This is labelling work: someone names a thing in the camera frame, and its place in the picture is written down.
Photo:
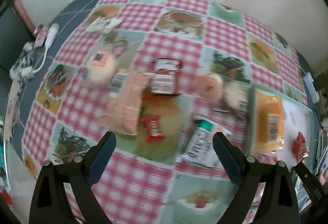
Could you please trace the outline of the orange cake snack packet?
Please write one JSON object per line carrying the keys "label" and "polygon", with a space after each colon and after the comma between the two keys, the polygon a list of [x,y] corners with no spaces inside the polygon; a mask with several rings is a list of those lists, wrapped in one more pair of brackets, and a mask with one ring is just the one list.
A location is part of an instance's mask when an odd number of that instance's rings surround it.
{"label": "orange cake snack packet", "polygon": [[275,152],[284,146],[284,108],[280,96],[256,91],[256,133],[253,153]]}

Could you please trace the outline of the peach pink snack bag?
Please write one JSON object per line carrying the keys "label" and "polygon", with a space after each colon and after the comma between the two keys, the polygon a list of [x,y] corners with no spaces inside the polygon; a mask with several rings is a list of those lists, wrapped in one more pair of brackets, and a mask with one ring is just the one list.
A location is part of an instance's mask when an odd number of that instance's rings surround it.
{"label": "peach pink snack bag", "polygon": [[123,135],[138,135],[142,92],[153,73],[119,69],[111,81],[107,107],[98,124]]}

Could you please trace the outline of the white power strip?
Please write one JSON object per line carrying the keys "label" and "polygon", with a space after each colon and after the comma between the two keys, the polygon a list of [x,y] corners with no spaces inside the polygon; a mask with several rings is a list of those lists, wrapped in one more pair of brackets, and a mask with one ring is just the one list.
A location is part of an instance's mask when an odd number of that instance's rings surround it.
{"label": "white power strip", "polygon": [[319,93],[317,90],[315,90],[315,87],[314,87],[314,80],[311,76],[311,73],[306,73],[304,75],[304,83],[309,91],[309,94],[310,94],[310,97],[312,99],[312,102],[313,103],[318,103],[318,101],[320,100],[320,96],[319,96]]}

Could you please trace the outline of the checkered cake print tablecloth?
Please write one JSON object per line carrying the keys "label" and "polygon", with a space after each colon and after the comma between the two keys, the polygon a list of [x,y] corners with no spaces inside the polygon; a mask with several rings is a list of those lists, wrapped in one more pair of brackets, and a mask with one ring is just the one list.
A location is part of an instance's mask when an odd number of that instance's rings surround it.
{"label": "checkered cake print tablecloth", "polygon": [[[110,33],[86,32],[101,18],[122,23]],[[177,96],[142,93],[140,117],[159,115],[165,139],[147,143],[116,134],[116,149],[93,192],[114,223],[216,223],[237,187],[220,163],[206,168],[177,162],[191,134],[194,115],[233,132],[244,150],[247,120],[216,112],[217,106],[192,88],[197,75],[215,73],[227,81],[260,84],[306,106],[296,50],[251,16],[209,0],[98,0],[83,22],[71,23],[65,42],[51,48],[54,60],[41,72],[22,137],[22,156],[38,176],[49,158],[59,165],[84,154],[105,134],[98,124],[109,88],[81,83],[92,47],[123,43],[119,68],[153,73],[157,58],[182,62]]]}

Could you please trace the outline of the small red candy packet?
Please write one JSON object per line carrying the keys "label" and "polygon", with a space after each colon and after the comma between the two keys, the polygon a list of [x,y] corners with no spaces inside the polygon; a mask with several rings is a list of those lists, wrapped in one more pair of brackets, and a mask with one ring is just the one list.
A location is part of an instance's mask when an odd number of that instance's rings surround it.
{"label": "small red candy packet", "polygon": [[165,136],[161,132],[161,128],[159,125],[160,116],[147,116],[140,118],[139,122],[146,128],[146,142],[153,143],[162,141],[165,139]]}

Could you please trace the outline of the white crumpled wrapper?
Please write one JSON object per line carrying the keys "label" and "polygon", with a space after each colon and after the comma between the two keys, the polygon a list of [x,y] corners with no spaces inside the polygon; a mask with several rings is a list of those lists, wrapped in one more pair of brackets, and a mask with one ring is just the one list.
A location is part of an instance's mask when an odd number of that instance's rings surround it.
{"label": "white crumpled wrapper", "polygon": [[86,32],[107,34],[121,23],[122,20],[118,18],[107,19],[98,17],[89,25],[89,27],[86,29]]}

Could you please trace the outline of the clear bread roll packet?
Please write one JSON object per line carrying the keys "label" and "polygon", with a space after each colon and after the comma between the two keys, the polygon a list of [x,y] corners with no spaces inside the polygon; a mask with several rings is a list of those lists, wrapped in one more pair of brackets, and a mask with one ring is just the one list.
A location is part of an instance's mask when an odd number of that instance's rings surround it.
{"label": "clear bread roll packet", "polygon": [[196,76],[192,81],[192,88],[204,100],[218,103],[223,97],[223,79],[217,74]]}

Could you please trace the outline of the dark red snack box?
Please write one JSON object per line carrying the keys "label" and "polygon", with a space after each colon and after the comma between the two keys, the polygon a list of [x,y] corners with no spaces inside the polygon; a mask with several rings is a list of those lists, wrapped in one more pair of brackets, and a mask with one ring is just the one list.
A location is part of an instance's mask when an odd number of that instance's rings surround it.
{"label": "dark red snack box", "polygon": [[182,62],[178,59],[155,59],[154,76],[151,80],[151,92],[156,95],[179,95],[181,69]]}

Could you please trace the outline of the green white cracker packet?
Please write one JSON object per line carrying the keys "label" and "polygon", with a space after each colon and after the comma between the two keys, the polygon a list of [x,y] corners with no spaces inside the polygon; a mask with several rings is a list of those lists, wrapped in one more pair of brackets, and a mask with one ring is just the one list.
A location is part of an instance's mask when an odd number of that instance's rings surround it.
{"label": "green white cracker packet", "polygon": [[191,134],[185,139],[176,161],[184,161],[206,168],[215,167],[219,162],[212,143],[216,132],[222,132],[227,138],[233,134],[226,127],[208,120],[204,116],[194,115]]}

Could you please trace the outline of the red crinkled snack packet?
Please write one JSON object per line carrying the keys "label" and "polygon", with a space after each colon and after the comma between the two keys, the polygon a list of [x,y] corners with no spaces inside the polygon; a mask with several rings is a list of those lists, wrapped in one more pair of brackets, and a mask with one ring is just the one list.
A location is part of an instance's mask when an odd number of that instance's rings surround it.
{"label": "red crinkled snack packet", "polygon": [[309,156],[309,148],[306,144],[306,139],[301,132],[297,134],[297,138],[293,141],[292,153],[298,163],[302,162]]}

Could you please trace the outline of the clear dark snack packet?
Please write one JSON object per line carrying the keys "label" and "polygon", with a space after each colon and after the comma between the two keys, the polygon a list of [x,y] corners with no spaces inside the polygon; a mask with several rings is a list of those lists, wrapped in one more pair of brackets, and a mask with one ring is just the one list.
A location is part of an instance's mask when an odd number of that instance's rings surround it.
{"label": "clear dark snack packet", "polygon": [[216,112],[228,113],[244,120],[248,115],[248,100],[251,85],[239,81],[223,83],[223,97],[219,100]]}

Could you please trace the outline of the teal rimmed white tray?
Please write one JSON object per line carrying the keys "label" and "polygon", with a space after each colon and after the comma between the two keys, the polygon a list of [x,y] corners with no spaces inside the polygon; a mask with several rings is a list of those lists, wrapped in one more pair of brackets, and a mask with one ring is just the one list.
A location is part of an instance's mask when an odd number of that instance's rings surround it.
{"label": "teal rimmed white tray", "polygon": [[273,150],[265,150],[259,146],[259,109],[262,101],[267,97],[279,97],[282,106],[282,149],[276,150],[277,159],[286,163],[288,169],[297,165],[295,155],[292,153],[292,145],[297,139],[298,133],[302,133],[309,156],[304,159],[305,166],[314,172],[316,163],[315,125],[314,114],[311,109],[285,94],[260,84],[254,84],[248,95],[248,119],[247,133],[244,146],[244,154],[258,156],[261,153],[269,153]]}

